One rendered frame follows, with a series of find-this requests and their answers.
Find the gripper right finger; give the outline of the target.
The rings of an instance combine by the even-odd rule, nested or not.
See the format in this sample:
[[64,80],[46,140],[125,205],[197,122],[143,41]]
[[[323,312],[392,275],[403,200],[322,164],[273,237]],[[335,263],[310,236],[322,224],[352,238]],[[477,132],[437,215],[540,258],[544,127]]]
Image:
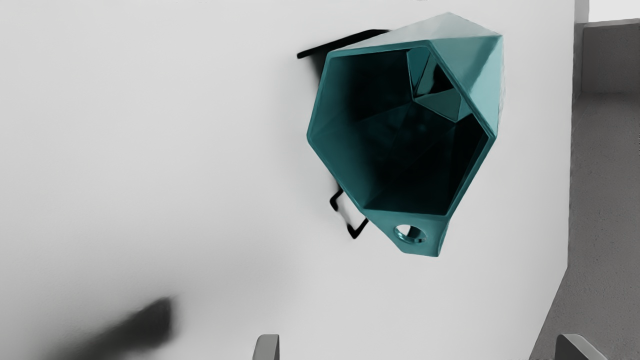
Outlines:
[[608,360],[608,358],[582,335],[560,333],[555,345],[555,360]]

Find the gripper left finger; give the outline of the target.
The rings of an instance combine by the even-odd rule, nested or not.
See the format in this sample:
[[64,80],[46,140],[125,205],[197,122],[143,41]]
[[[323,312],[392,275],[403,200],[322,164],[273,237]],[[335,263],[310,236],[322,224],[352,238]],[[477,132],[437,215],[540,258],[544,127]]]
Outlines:
[[277,333],[260,335],[254,347],[253,360],[281,360],[280,336]]

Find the teal faceted mug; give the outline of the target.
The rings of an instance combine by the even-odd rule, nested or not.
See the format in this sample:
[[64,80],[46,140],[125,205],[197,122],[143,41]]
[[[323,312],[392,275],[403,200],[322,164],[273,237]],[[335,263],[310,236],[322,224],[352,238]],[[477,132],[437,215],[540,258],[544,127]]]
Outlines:
[[365,223],[437,257],[498,137],[503,36],[454,13],[297,53],[318,90],[307,141]]

